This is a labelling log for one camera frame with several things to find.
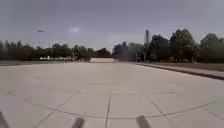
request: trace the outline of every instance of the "concrete ground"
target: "concrete ground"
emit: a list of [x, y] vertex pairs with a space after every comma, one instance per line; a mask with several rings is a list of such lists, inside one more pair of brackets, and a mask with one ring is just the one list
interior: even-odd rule
[[224, 81], [113, 60], [0, 67], [10, 128], [223, 128]]

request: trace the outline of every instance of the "green tree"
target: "green tree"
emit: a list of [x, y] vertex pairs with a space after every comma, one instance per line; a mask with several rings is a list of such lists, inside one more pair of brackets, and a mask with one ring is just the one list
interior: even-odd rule
[[2, 41], [0, 41], [0, 60], [5, 59], [5, 48]]
[[45, 48], [44, 49], [44, 56], [43, 57], [47, 57], [47, 56], [51, 56], [51, 57], [58, 57], [55, 55], [53, 48]]
[[142, 52], [144, 55], [144, 60], [150, 60], [151, 55], [150, 43], [144, 43]]
[[122, 59], [128, 60], [128, 46], [127, 42], [122, 43]]
[[61, 57], [61, 45], [56, 43], [52, 46], [52, 57]]
[[71, 55], [71, 50], [70, 50], [70, 48], [68, 47], [67, 44], [63, 44], [63, 45], [61, 46], [61, 49], [60, 49], [60, 55], [61, 55], [62, 57], [67, 57], [67, 56], [70, 56], [70, 55]]
[[14, 59], [14, 43], [11, 42], [9, 43], [7, 40], [4, 42], [4, 47], [5, 47], [5, 58], [7, 60], [13, 60]]
[[92, 48], [88, 48], [87, 52], [88, 52], [88, 56], [89, 57], [94, 57], [95, 56], [95, 52], [94, 52], [94, 50]]
[[33, 56], [35, 60], [39, 60], [40, 57], [47, 57], [50, 55], [47, 55], [47, 53], [45, 52], [45, 50], [39, 46], [36, 47], [36, 49], [34, 49], [33, 51]]
[[122, 45], [121, 44], [114, 45], [112, 50], [112, 56], [114, 59], [122, 60]]
[[96, 57], [98, 58], [110, 58], [111, 54], [106, 48], [101, 48], [96, 51]]
[[74, 56], [76, 59], [78, 59], [79, 56], [80, 56], [78, 47], [79, 47], [78, 45], [75, 45], [75, 46], [72, 48], [72, 54], [73, 54], [73, 56]]
[[23, 44], [21, 43], [21, 41], [18, 41], [16, 44], [15, 44], [15, 48], [14, 48], [14, 59], [16, 60], [21, 60], [22, 59], [22, 48], [23, 48]]
[[175, 61], [192, 60], [195, 54], [195, 41], [187, 29], [178, 29], [170, 38], [170, 52]]
[[215, 34], [207, 34], [200, 43], [200, 59], [205, 62], [224, 62], [224, 43]]
[[21, 48], [21, 59], [20, 60], [34, 60], [34, 48], [29, 44], [22, 46]]
[[161, 35], [154, 35], [150, 43], [151, 56], [159, 60], [169, 58], [169, 41]]
[[85, 46], [79, 46], [78, 52], [79, 52], [80, 58], [88, 58], [89, 57], [87, 48]]
[[144, 59], [143, 49], [144, 49], [144, 46], [142, 44], [129, 43], [128, 44], [128, 60], [136, 61], [137, 58], [140, 58], [142, 61]]

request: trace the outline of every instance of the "cloud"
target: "cloud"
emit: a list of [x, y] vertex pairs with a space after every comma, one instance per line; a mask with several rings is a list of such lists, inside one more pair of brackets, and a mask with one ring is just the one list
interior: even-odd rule
[[71, 33], [78, 33], [80, 31], [79, 27], [71, 27], [69, 28], [69, 32]]

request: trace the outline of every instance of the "grass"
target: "grass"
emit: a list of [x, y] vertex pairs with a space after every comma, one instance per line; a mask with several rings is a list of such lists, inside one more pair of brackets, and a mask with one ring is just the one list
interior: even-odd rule
[[174, 66], [174, 67], [185, 67], [185, 68], [195, 68], [204, 69], [212, 71], [222, 71], [224, 72], [224, 64], [211, 64], [211, 63], [155, 63], [156, 65], [164, 66]]

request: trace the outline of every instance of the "dark object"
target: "dark object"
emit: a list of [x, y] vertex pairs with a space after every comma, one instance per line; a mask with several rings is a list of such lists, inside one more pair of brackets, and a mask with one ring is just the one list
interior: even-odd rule
[[85, 120], [82, 118], [77, 118], [76, 122], [73, 124], [72, 128], [82, 128]]
[[43, 30], [38, 30], [37, 32], [44, 32]]
[[151, 128], [148, 122], [145, 120], [144, 116], [139, 116], [137, 118], [137, 122], [138, 122], [139, 128]]
[[1, 111], [0, 111], [0, 128], [9, 128]]

